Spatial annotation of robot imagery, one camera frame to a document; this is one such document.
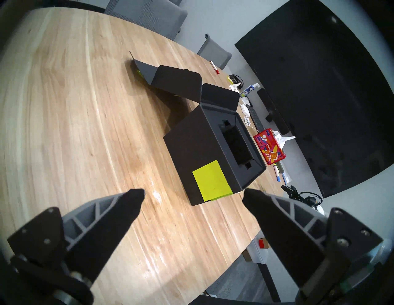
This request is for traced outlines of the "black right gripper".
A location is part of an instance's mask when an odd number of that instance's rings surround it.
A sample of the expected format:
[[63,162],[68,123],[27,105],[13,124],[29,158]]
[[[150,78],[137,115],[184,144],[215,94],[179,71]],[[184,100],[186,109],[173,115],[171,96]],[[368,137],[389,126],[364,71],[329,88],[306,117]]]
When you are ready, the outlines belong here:
[[296,200],[303,202],[310,207],[318,207],[323,202],[322,197],[312,192],[301,192],[298,194],[296,188],[293,185],[282,185],[281,189],[284,190],[289,195],[289,197],[297,197]]

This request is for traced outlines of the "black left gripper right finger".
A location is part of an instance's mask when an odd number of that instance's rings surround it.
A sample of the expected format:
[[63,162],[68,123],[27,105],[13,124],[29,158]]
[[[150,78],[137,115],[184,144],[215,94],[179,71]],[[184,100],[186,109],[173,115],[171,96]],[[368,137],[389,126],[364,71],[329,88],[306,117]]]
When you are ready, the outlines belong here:
[[328,217],[307,205],[247,188],[243,204],[298,286],[296,305],[375,305],[383,239],[341,208]]

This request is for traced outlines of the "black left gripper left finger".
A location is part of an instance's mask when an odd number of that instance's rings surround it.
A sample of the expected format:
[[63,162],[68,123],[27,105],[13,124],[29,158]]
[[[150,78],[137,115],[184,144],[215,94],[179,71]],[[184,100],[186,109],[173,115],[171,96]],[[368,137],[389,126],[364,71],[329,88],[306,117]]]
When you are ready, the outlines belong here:
[[7,305],[92,305],[91,287],[138,217],[144,189],[98,198],[62,216],[49,207],[7,238]]

